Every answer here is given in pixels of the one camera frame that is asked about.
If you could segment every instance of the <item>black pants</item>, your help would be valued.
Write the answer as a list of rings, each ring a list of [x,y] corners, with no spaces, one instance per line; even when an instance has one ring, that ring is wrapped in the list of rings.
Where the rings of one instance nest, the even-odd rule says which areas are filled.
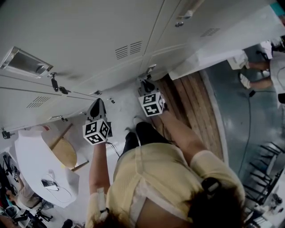
[[[150,144],[150,143],[169,143],[166,138],[164,138],[156,129],[152,127],[150,123],[140,122],[137,124],[136,133],[141,142],[141,146]],[[138,147],[138,139],[135,133],[130,132],[126,136],[126,144],[121,156],[127,151]]]

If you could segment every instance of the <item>cabinet door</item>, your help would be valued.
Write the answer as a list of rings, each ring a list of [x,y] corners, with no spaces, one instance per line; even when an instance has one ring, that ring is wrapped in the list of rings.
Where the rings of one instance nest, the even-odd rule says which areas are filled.
[[[117,94],[128,86],[128,82],[135,81],[138,77],[141,63],[142,59],[139,59],[131,64],[105,71],[99,77],[93,77],[85,81],[74,90],[82,94],[102,98],[104,101],[107,101],[109,98],[115,99]],[[91,94],[97,90],[100,90],[102,95]]]
[[[189,57],[190,52],[191,49],[189,47],[183,47],[152,55],[149,65],[156,64],[155,69],[151,72],[152,78],[156,80],[165,76],[184,62]]]
[[[6,1],[0,8],[0,60],[13,46],[74,86],[146,51],[163,0]],[[50,79],[40,81],[50,85]]]
[[[96,100],[83,94],[52,94],[49,86],[3,75],[0,75],[0,85],[0,128],[5,130],[42,124],[52,116],[77,115],[87,111]]]
[[[178,16],[185,7],[198,0],[182,0],[163,32],[155,50],[190,46],[193,54],[216,36],[222,34],[244,17],[251,15],[262,6],[267,5],[263,0],[205,0],[195,11],[193,17],[182,20],[181,27],[175,27],[180,19]]]
[[[41,123],[45,123],[60,120],[60,116],[63,116],[63,118],[76,116],[80,112],[86,112],[95,100],[96,98],[87,100],[70,96],[62,96],[49,106],[46,106],[38,118]]]
[[[41,111],[59,96],[1,87],[0,97],[0,127],[12,130],[39,124]]]

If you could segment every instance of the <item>round wooden board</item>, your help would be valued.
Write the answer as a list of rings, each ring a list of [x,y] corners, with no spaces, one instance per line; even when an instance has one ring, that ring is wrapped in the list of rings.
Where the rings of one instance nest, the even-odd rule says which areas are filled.
[[[66,141],[65,139],[61,139],[58,144],[53,149],[54,155],[58,160],[66,167],[72,169],[75,167],[77,162],[76,152],[73,146]]]

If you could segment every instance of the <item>wooden plank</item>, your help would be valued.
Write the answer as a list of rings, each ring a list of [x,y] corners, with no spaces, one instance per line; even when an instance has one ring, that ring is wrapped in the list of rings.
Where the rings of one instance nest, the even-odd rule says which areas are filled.
[[[84,167],[85,165],[87,165],[89,163],[89,161],[82,163],[81,165],[73,168],[71,171],[75,172],[77,170],[79,170],[80,168]]]
[[[58,142],[63,138],[63,136],[68,132],[68,130],[72,127],[72,123],[63,131],[63,133],[56,139],[56,141],[49,147],[50,150],[53,150]]]
[[[174,85],[177,88],[177,91],[179,93],[179,96],[181,98],[183,106],[185,108],[186,115],[187,115],[187,118],[189,120],[189,123],[190,123],[190,126],[191,126],[192,130],[198,135],[198,137],[201,140],[203,140],[202,136],[201,136],[201,132],[200,132],[199,126],[198,126],[198,122],[196,120],[196,116],[194,114],[193,107],[192,107],[192,105],[190,103],[190,100],[188,98],[188,95],[186,93],[186,90],[185,90],[185,88],[183,86],[182,81],[180,79],[176,79],[173,82],[174,82]]]
[[[185,112],[184,106],[181,102],[180,96],[177,92],[177,89],[176,89],[173,81],[170,79],[169,75],[162,78],[161,82],[163,83],[164,89],[168,95],[168,98],[170,100],[170,103],[172,105],[172,108],[173,108],[173,111],[175,113],[176,118],[179,119],[180,121],[182,121],[188,127],[190,127],[190,123],[189,123],[188,118],[186,116],[186,112]]]
[[[201,132],[202,140],[203,140],[205,146],[210,149],[211,148],[211,144],[210,144],[210,140],[209,140],[209,137],[208,137],[208,134],[207,134],[205,122],[204,122],[204,120],[202,118],[201,110],[200,110],[197,98],[195,96],[195,93],[194,93],[194,91],[192,89],[192,86],[190,84],[190,81],[189,81],[188,77],[182,77],[181,81],[182,81],[183,86],[184,86],[184,88],[186,90],[186,93],[187,93],[187,96],[189,98],[189,101],[190,101],[190,103],[191,103],[191,105],[193,107],[194,114],[196,116],[196,120],[198,122],[199,129],[200,129],[200,132]]]
[[[195,79],[196,79],[196,81],[198,83],[198,86],[200,88],[200,92],[201,92],[203,100],[205,102],[206,109],[207,109],[207,112],[208,112],[208,115],[209,115],[209,118],[210,118],[210,122],[211,122],[211,125],[212,125],[212,128],[213,128],[213,131],[214,131],[214,138],[215,138],[215,142],[216,142],[216,145],[217,145],[217,154],[216,155],[220,159],[224,159],[222,143],[221,143],[221,140],[220,140],[219,128],[218,128],[218,125],[217,125],[216,117],[215,117],[215,114],[214,114],[214,110],[213,110],[213,107],[212,107],[209,95],[207,93],[206,87],[204,85],[204,82],[203,82],[200,74],[195,76]]]
[[[201,116],[202,116],[202,119],[205,123],[205,127],[206,127],[206,132],[208,134],[208,138],[209,138],[209,142],[210,142],[210,150],[213,152],[213,153],[217,153],[217,146],[216,146],[216,142],[215,142],[215,139],[214,139],[214,131],[212,129],[212,125],[211,125],[211,122],[210,122],[210,118],[209,118],[209,115],[208,115],[208,112],[207,112],[207,109],[206,109],[206,105],[205,105],[205,102],[203,100],[203,97],[202,97],[202,94],[200,92],[200,88],[198,86],[198,83],[194,77],[195,73],[194,74],[190,74],[190,75],[187,75],[189,81],[190,81],[190,84],[192,86],[192,89],[193,89],[193,92],[197,98],[197,102],[200,106],[200,110],[201,110]]]
[[[171,104],[170,99],[169,99],[169,97],[167,95],[167,92],[164,89],[164,85],[163,85],[162,81],[161,80],[157,81],[157,84],[158,84],[158,87],[159,87],[159,91],[163,94],[163,98],[165,99],[165,102],[167,103],[167,107],[169,109],[169,112],[171,114],[175,115],[173,107],[172,107],[172,104]]]

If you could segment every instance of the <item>cable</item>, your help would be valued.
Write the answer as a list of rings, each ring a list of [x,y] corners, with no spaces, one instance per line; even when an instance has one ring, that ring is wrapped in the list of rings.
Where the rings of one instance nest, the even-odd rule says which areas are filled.
[[[275,91],[255,91],[256,93],[276,93]]]
[[[285,67],[282,67],[282,68],[280,68],[280,69],[278,70],[278,72],[277,72],[277,74],[276,74],[276,78],[277,78],[277,80],[279,81],[281,87],[285,90],[284,86],[282,85],[282,83],[281,83],[280,80],[279,80],[279,73],[280,73],[280,71],[282,71],[283,69],[285,69]]]
[[[59,202],[61,202],[62,204],[66,204],[66,203],[68,203],[70,200],[71,200],[71,198],[72,198],[72,195],[71,195],[71,193],[66,189],[66,188],[64,188],[64,187],[61,187],[59,184],[58,184],[58,182],[50,175],[50,174],[45,174],[45,175],[47,175],[47,176],[49,176],[51,179],[53,179],[53,181],[57,184],[57,187],[59,188],[59,189],[64,189],[64,190],[66,190],[68,193],[69,193],[69,195],[70,195],[70,198],[69,198],[69,200],[68,201],[66,201],[66,202],[62,202],[62,201],[60,201],[57,197],[55,197],[55,195],[49,190],[49,189],[47,189],[47,188],[45,188],[46,190],[48,190],[49,191],[49,193],[50,194],[52,194],[52,196],[57,200],[57,201],[59,201]]]
[[[111,142],[106,142],[106,143],[109,144],[109,145],[113,148],[113,150],[116,152],[116,154],[118,155],[118,157],[120,157],[120,155],[119,155],[119,153],[118,153],[117,147],[116,147],[113,143],[111,143]]]
[[[244,154],[243,154],[243,157],[242,157],[242,160],[241,160],[241,164],[240,164],[240,169],[239,169],[239,172],[238,172],[238,176],[240,176],[240,171],[241,171],[241,168],[242,168],[242,165],[244,163],[244,158],[245,158],[245,154],[246,154],[246,150],[248,148],[248,143],[249,143],[249,140],[250,140],[250,132],[251,132],[251,105],[250,105],[250,98],[247,98],[248,100],[248,112],[249,112],[249,130],[248,130],[248,140],[246,142],[246,145],[245,145],[245,148],[244,148]]]

